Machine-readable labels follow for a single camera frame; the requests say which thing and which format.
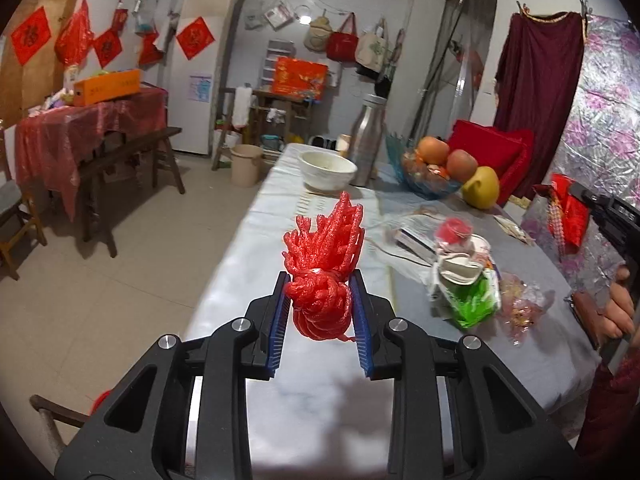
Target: metal screw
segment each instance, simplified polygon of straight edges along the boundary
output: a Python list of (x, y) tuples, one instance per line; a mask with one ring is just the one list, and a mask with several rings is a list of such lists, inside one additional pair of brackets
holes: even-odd
[(231, 328), (233, 328), (236, 332), (244, 332), (245, 330), (248, 330), (250, 326), (251, 321), (249, 321), (245, 317), (239, 317), (238, 319), (235, 319), (231, 324)]
[(175, 338), (175, 335), (167, 334), (158, 339), (158, 346), (162, 350), (168, 350), (169, 348), (173, 348), (177, 342), (178, 340)]
[(468, 335), (462, 340), (462, 344), (469, 350), (478, 350), (482, 346), (482, 341), (474, 335)]
[(389, 328), (394, 332), (404, 332), (408, 326), (406, 321), (401, 317), (396, 317), (389, 321)]

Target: paper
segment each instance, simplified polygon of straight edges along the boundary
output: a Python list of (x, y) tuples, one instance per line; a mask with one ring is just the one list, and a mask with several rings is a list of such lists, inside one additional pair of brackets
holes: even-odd
[(189, 89), (187, 99), (208, 103), (211, 101), (211, 86), (213, 76), (211, 74), (191, 74), (189, 76)]

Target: small box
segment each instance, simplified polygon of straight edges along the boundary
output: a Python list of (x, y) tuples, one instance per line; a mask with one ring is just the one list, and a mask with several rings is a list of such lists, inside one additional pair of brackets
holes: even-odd
[(271, 91), (319, 101), (324, 89), (327, 66), (291, 57), (279, 57)]
[(125, 70), (82, 79), (74, 84), (74, 106), (86, 106), (140, 92), (140, 70)]

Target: red tablecloth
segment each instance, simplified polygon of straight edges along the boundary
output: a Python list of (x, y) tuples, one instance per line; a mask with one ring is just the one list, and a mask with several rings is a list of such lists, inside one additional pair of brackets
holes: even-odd
[(76, 215), (78, 165), (92, 158), (106, 133), (133, 138), (166, 127), (166, 91), (141, 88), (124, 99), (84, 107), (63, 107), (21, 120), (15, 129), (18, 184), (40, 177), (47, 189), (62, 194), (66, 213)]

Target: red yarn bundle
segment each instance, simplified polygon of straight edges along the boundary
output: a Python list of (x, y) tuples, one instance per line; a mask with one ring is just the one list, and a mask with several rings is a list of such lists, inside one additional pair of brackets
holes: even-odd
[(302, 335), (325, 339), (353, 340), (344, 335), (351, 323), (351, 291), (345, 283), (355, 269), (364, 229), (362, 206), (351, 205), (343, 191), (334, 211), (318, 215), (316, 232), (311, 218), (296, 217), (297, 230), (285, 233), (284, 266), (293, 276), (284, 293), (293, 302), (293, 323)]

